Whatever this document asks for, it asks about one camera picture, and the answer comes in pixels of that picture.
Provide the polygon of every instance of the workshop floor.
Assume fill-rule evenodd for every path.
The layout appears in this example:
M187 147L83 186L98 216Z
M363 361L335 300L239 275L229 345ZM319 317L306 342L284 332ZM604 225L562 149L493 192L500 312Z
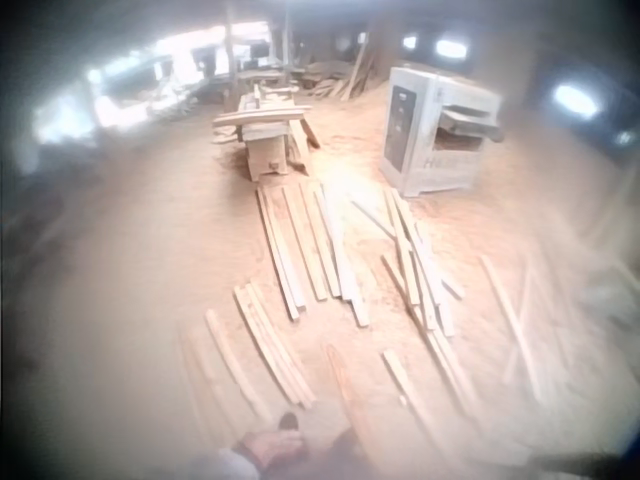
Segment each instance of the workshop floor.
M377 167L385 93L375 90L349 103L318 102L309 115L323 142L323 149L313 153L318 177L338 192L365 199L381 214L378 189L386 182ZM350 308L337 300L317 303L299 256L294 259L309 305L299 324L289 323L243 149L212 144L212 115L212 109L203 108L188 119L147 129L136 148L104 165L100 184L69 213L75 233L57 262L62 266L43 267L32 282L26 308L39 324L25 329L41 366L19 390L5 393L5 400L20 408L22 415L13 421L27 422L25 438L46 458L72 465L79 475L102 468L105 476L139 476L152 466L173 468L257 428L207 335L203 314L208 308L227 327L247 375L274 416L285 412L289 407L233 300L233 287L250 278L263 290L273 323L301 357L319 399L301 414L302 429L316 449L347 428L327 344L342 354L384 462L397 471L442 478L438 472L444 467L399 401L380 358L387 348L400 355L432 412L432 433L460 456L484 455L479 453L483 447L504 457L514 445L552 452L611 450L626 440L638 419L640 392L609 341L607 326L574 308L572 318L562 316L553 327L539 290L532 294L526 337L543 379L544 402L535 404L521 369L511 386L503 385L514 342L478 261L479 254L493 260L517 308L529 255L542 290L551 296L536 237L551 229L542 212L551 204L571 214L577 200L567 191L606 191L612 178L606 165L585 168L593 173L584 173L575 188L565 176L569 186L559 188L561 170L586 160L541 155L548 146L536 142L530 130L517 135L527 121L516 118L507 140L489 147L474 189L410 201L414 215L428 222L442 268L466 289L463 301L451 300L457 330L452 347L481 399L478 428L459 413L382 266L380 255L392 254L393 244L347 202L341 209L346 248L371 327L358 329ZM293 172L266 178L265 184L306 181ZM583 207L578 213L595 208ZM284 219L282 201L277 211ZM285 235L298 255L289 228ZM579 285L580 278L566 268L560 274ZM233 421L220 414L208 386L182 355L185 333L209 348Z

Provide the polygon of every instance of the person's hand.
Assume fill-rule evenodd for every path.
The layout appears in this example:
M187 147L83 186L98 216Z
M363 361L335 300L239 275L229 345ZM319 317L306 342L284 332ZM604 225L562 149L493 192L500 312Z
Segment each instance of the person's hand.
M293 460L304 452L302 434L297 430L247 433L240 446L247 450L260 471L282 461Z

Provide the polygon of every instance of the woodworking machine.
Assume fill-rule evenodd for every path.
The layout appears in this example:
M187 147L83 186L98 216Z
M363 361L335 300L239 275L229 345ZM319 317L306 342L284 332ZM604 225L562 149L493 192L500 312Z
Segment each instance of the woodworking machine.
M409 68L391 70L384 157L405 197L468 188L487 140L501 141L502 99L473 82Z

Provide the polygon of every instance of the dirt floor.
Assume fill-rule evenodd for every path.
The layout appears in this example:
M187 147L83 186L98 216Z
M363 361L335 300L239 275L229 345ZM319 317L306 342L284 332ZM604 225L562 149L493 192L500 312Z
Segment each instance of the dirt floor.
M371 326L357 328L350 307L336 299L315 301L280 198L277 215L308 303L300 322L289 322L244 148L212 143L213 107L146 128L126 140L118 158L101 166L98 184L78 195L67 213L62 258L43 266L30 287L25 308L41 321L26 325L24 337L33 342L28 348L39 352L41 365L19 389L5 394L5 401L19 409L12 421L43 458L78 476L139 477L151 468L174 469L259 428L208 336L203 315L209 308L229 332L274 417L292 409L233 299L233 288L249 279L262 289L272 322L300 356L318 397L312 410L299 411L315 450L326 448L348 426L325 353L328 344L342 354L383 452L381 463L393 471L446 478L447 469L399 400L380 356L389 348L400 356L435 419L429 434L449 443L457 458L505 460L514 458L515 450L611 451L624 445L638 420L638 384L610 341L608 325L587 318L575 304L570 315L561 309L539 241L541 231L552 237L553 226L545 223L555 218L546 215L551 207L564 217L573 215L579 196L567 191L606 192L611 169L600 165L574 187L575 179L562 178L561 172L582 161L580 154L575 149L562 159L544 154L547 145L536 137L541 130L515 115L506 124L507 140L489 146L473 189L409 201L429 227L441 267L466 290L462 301L450 299L456 328L451 346L478 391L478 426L460 413L380 261L381 254L393 254L393 243L342 195L354 195L386 215L380 187L387 182L378 171L386 89L348 103L308 97L301 102L314 105L308 118L323 148L313 151L312 159L318 179L342 202L347 254ZM264 177L266 186L309 181L293 171ZM597 207L581 205L581 210ZM543 381L542 404L533 400L521 365L513 384L502 382L515 342L480 254L492 259L516 308L527 257L534 267L540 288L532 293L525 335ZM573 292L581 277L568 264L555 267ZM542 292L557 314L549 315ZM222 409L211 385L184 357L184 334L207 349L218 375L215 388L225 398Z

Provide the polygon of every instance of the white machine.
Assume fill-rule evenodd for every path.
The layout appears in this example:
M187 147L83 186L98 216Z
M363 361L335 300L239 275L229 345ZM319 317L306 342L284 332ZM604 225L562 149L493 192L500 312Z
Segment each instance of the white machine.
M502 99L472 82L393 68L380 169L401 195L468 188L488 139L501 141Z

